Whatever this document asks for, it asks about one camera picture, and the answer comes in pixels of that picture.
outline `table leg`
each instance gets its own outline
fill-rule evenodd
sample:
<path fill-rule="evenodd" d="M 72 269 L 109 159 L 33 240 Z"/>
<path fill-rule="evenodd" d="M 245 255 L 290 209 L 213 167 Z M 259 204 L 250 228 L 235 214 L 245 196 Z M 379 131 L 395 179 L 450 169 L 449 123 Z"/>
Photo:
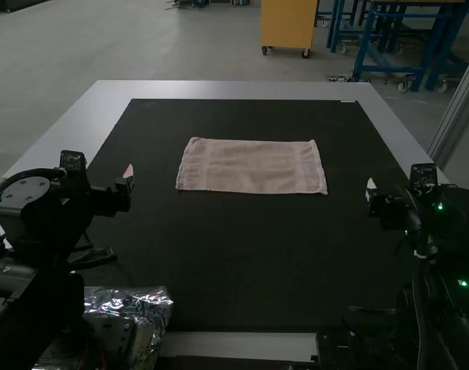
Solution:
<path fill-rule="evenodd" d="M 335 21 L 335 25 L 333 25 L 333 39 L 332 39 L 332 47 L 330 52 L 335 52 L 337 50 L 337 43 L 339 42 L 340 38 L 340 23 L 342 23 L 342 13 L 343 13 L 343 6 L 345 5 L 345 0 L 337 0 L 338 7 L 337 7 L 337 19 Z"/>
<path fill-rule="evenodd" d="M 398 13 L 400 14 L 405 14 L 405 11 L 407 10 L 406 5 L 401 5 L 398 9 Z M 398 40 L 398 33 L 400 32 L 400 27 L 402 26 L 402 21 L 403 18 L 395 18 L 395 24 L 394 24 L 394 30 L 392 31 L 391 37 L 390 37 L 390 43 L 388 44 L 388 52 L 394 52 L 395 46 L 397 45 L 397 40 Z"/>
<path fill-rule="evenodd" d="M 352 74 L 352 81 L 358 82 L 360 80 L 360 74 L 364 63 L 364 57 L 367 53 L 367 47 L 371 40 L 371 33 L 373 33 L 373 24 L 375 19 L 375 11 L 378 9 L 376 2 L 372 2 L 370 11 L 367 13 L 366 25 L 364 27 L 363 38 L 360 43 L 359 54 L 357 54 L 356 62 L 354 63 L 354 71 Z"/>
<path fill-rule="evenodd" d="M 339 0 L 333 0 L 332 20 L 330 22 L 330 31 L 328 32 L 327 48 L 332 46 L 333 33 L 335 29 L 335 21 L 337 18 L 338 6 L 339 6 Z"/>
<path fill-rule="evenodd" d="M 430 65 L 431 60 L 433 59 L 434 51 L 436 50 L 437 45 L 441 40 L 442 35 L 444 34 L 445 26 L 450 20 L 450 17 L 448 17 L 447 15 L 451 14 L 451 7 L 442 6 L 440 8 L 440 14 L 442 14 L 443 17 L 437 18 L 437 21 L 434 23 L 431 36 L 427 41 L 426 49 L 424 50 L 422 60 L 420 61 L 420 72 L 416 73 L 414 81 L 410 86 L 410 91 L 415 92 L 419 90 L 419 86 L 422 82 L 422 79 L 424 78 L 426 69 Z"/>
<path fill-rule="evenodd" d="M 443 42 L 441 43 L 441 46 L 439 48 L 440 51 L 436 57 L 436 64 L 431 70 L 429 78 L 426 81 L 426 89 L 428 90 L 434 89 L 437 79 L 441 74 L 441 71 L 444 69 L 447 58 L 450 55 L 451 46 L 457 38 L 457 33 L 460 30 L 460 27 L 462 26 L 462 23 L 465 19 L 468 7 L 469 2 L 454 5 L 454 15 L 448 22 L 445 37 L 443 37 Z"/>
<path fill-rule="evenodd" d="M 380 13 L 386 13 L 387 12 L 387 6 L 386 5 L 382 5 L 381 8 L 380 8 Z M 384 22 L 384 18 L 383 17 L 379 17 L 377 20 L 376 20 L 376 27 L 374 28 L 374 31 L 376 33 L 379 33 L 381 31 L 381 27 L 383 26 L 383 22 Z"/>
<path fill-rule="evenodd" d="M 359 0 L 354 0 L 354 3 L 352 4 L 352 12 L 350 13 L 350 19 L 349 19 L 350 25 L 354 25 L 354 20 L 356 19 L 357 3 L 358 2 L 359 2 Z"/>
<path fill-rule="evenodd" d="M 390 14 L 395 14 L 397 13 L 397 6 L 396 5 L 390 5 L 390 9 L 388 10 L 388 13 Z M 387 45 L 388 39 L 390 38 L 390 30 L 391 30 L 391 24 L 394 21 L 395 18 L 385 18 L 384 23 L 383 23 L 383 31 L 382 37 L 380 39 L 380 42 L 378 43 L 378 52 L 383 52 L 385 50 L 385 46 Z"/>
<path fill-rule="evenodd" d="M 360 7 L 359 21 L 357 22 L 358 26 L 363 25 L 364 16 L 366 15 L 366 4 L 367 0 L 363 0 L 363 4 Z"/>

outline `black cable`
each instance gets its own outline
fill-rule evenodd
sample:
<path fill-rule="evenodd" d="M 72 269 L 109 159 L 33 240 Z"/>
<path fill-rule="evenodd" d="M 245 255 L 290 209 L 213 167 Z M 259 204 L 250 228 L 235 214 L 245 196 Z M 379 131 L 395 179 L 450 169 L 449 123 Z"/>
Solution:
<path fill-rule="evenodd" d="M 419 350 L 417 352 L 417 370 L 426 370 L 427 368 L 427 340 L 428 328 L 427 317 L 424 310 L 424 302 L 422 296 L 422 279 L 424 276 L 424 266 L 426 261 L 419 260 L 417 271 L 412 277 L 412 298 L 414 302 L 414 310 L 417 320 L 417 333 L 419 334 Z"/>

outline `blue metal rack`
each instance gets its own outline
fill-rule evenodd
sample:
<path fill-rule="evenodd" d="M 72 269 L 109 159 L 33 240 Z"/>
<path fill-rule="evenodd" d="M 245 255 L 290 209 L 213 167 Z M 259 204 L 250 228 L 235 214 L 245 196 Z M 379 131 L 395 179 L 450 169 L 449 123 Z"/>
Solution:
<path fill-rule="evenodd" d="M 414 81 L 410 89 L 417 91 L 434 57 L 436 64 L 427 79 L 427 89 L 434 88 L 440 74 L 463 72 L 467 68 L 467 63 L 464 60 L 451 54 L 451 46 L 467 14 L 469 0 L 465 3 L 363 0 L 358 23 L 364 20 L 364 16 L 367 15 L 364 30 L 362 28 L 357 29 L 350 22 L 342 19 L 345 15 L 343 12 L 344 2 L 345 0 L 334 0 L 332 25 L 327 47 L 330 48 L 331 52 L 335 52 L 338 42 L 344 38 L 360 41 L 360 52 L 354 64 L 351 81 L 358 81 L 362 72 L 402 72 L 414 75 Z M 369 11 L 366 10 L 368 2 L 370 3 Z M 437 14 L 407 14 L 407 7 L 440 7 L 440 11 Z M 404 18 L 434 18 L 436 21 L 431 30 L 411 29 L 403 23 Z M 420 65 L 392 66 L 388 62 L 383 52 L 385 50 L 394 52 L 399 37 L 419 38 L 425 43 Z M 374 41 L 378 41 L 376 48 L 370 44 Z M 366 54 L 376 60 L 377 66 L 365 66 L 363 64 Z"/>
<path fill-rule="evenodd" d="M 404 14 L 401 10 L 397 10 L 396 3 L 390 2 L 371 2 L 370 10 L 368 12 L 366 25 L 361 39 L 361 47 L 359 54 L 356 57 L 354 63 L 354 71 L 352 75 L 352 81 L 359 81 L 362 72 L 404 72 L 413 73 L 415 75 L 411 91 L 417 91 L 422 82 L 424 74 L 427 71 L 427 67 L 430 65 L 431 60 L 434 56 L 434 52 L 439 45 L 441 35 L 444 34 L 445 26 L 449 18 L 453 16 L 453 5 L 452 4 L 434 4 L 434 3 L 402 3 L 402 6 L 440 6 L 440 11 L 437 14 Z M 378 48 L 375 49 L 371 44 L 371 36 L 374 26 L 374 20 L 376 18 L 384 19 L 382 24 L 382 32 L 377 36 L 380 39 Z M 392 66 L 384 55 L 380 52 L 383 51 L 387 43 L 387 35 L 390 34 L 391 30 L 391 19 L 403 19 L 403 18 L 434 18 L 437 21 L 434 23 L 431 36 L 426 44 L 422 60 L 419 66 Z M 377 66 L 366 66 L 364 65 L 364 57 L 369 53 L 377 62 Z"/>

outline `table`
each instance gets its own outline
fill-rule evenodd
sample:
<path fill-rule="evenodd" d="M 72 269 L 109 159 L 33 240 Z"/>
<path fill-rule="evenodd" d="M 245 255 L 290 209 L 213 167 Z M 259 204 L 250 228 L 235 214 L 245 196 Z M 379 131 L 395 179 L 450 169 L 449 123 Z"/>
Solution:
<path fill-rule="evenodd" d="M 413 163 L 430 158 L 368 83 L 98 81 L 5 177 L 35 167 L 54 167 L 62 149 L 85 153 L 90 164 L 131 99 L 284 99 L 357 101 L 408 175 Z M 447 178 L 438 173 L 441 183 Z M 168 332 L 163 355 L 308 361 L 316 352 L 314 333 Z"/>

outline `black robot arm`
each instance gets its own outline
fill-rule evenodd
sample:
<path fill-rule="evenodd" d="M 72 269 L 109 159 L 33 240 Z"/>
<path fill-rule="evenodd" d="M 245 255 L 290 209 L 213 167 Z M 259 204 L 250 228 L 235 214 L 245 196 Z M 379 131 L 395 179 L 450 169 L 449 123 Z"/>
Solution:
<path fill-rule="evenodd" d="M 68 262 L 92 247 L 76 245 L 82 235 L 88 239 L 94 215 L 113 217 L 131 205 L 131 165 L 116 190 L 91 187 L 85 165 L 83 153 L 64 150 L 59 168 L 24 171 L 0 184 L 0 368 L 32 368 L 62 328 L 81 319 L 83 279 L 70 271 L 116 259 L 91 250 Z"/>

